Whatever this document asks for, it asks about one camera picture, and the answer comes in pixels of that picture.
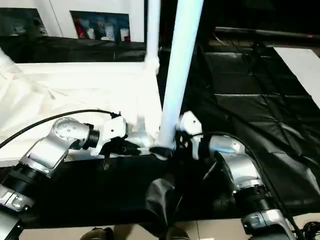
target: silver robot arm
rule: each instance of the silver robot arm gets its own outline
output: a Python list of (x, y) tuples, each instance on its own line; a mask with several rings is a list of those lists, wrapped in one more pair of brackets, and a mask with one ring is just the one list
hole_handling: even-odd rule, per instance
[(265, 186), (253, 159), (246, 154), (245, 146), (229, 136), (212, 136), (209, 152), (221, 155), (223, 170), (229, 180), (235, 203), (242, 214), (242, 225), (254, 239), (295, 240), (282, 212), (277, 208)]
[(70, 117), (58, 119), (49, 134), (38, 140), (0, 179), (0, 240), (19, 238), (23, 223), (16, 215), (34, 205), (70, 149), (91, 147), (91, 155), (97, 156), (105, 143), (126, 134), (127, 123), (122, 116), (107, 121), (100, 130)]
[(188, 147), (191, 147), (195, 160), (209, 156), (219, 159), (241, 212), (243, 228), (253, 236), (252, 239), (296, 239), (264, 184), (255, 161), (246, 153), (246, 147), (241, 142), (225, 135), (204, 139), (202, 125), (190, 111), (180, 117), (177, 130), (192, 136), (192, 146)]

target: black tarp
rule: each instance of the black tarp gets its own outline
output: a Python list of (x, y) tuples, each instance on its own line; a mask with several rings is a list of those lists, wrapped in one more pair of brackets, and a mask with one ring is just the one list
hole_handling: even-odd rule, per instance
[[(19, 63), (143, 61), (145, 54), (141, 44), (50, 37), (0, 38), (0, 46)], [(159, 57), (162, 102), (170, 50)], [(319, 212), (320, 110), (273, 48), (197, 46), (181, 112), (189, 110), (204, 132), (233, 134), (254, 151), (292, 214)], [(24, 216), (27, 227), (153, 223), (143, 226), (158, 234), (175, 220), (240, 217), (220, 171), (199, 180), (210, 162), (154, 156), (111, 162), (108, 169), (101, 160), (63, 163)]]

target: white pole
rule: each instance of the white pole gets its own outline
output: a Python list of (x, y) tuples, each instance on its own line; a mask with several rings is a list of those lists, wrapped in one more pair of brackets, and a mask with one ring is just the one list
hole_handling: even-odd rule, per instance
[(147, 39), (145, 63), (159, 71), (159, 28), (160, 28), (161, 0), (148, 1)]
[(178, 0), (157, 144), (172, 147), (204, 0)]

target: white wall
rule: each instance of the white wall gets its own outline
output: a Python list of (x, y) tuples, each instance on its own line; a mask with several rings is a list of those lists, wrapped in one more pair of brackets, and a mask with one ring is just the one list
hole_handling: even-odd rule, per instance
[(320, 108), (320, 58), (311, 49), (288, 47), (274, 49)]
[(132, 42), (145, 39), (144, 0), (0, 0), (0, 8), (33, 8), (53, 37), (77, 39), (70, 11), (129, 14)]
[(132, 42), (144, 41), (144, 0), (50, 0), (62, 34), (78, 38), (70, 11), (129, 14)]

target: floor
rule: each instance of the floor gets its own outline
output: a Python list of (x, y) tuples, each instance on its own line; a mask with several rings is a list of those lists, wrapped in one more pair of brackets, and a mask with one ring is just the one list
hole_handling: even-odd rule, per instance
[[(320, 222), (320, 213), (309, 213), (295, 217), (297, 225), (302, 228), (310, 221)], [(191, 240), (247, 240), (239, 219), (198, 220), (179, 222)], [(114, 230), (115, 240), (156, 240), (157, 238), (139, 225), (110, 226)], [(93, 227), (27, 229), (20, 240), (79, 240)]]

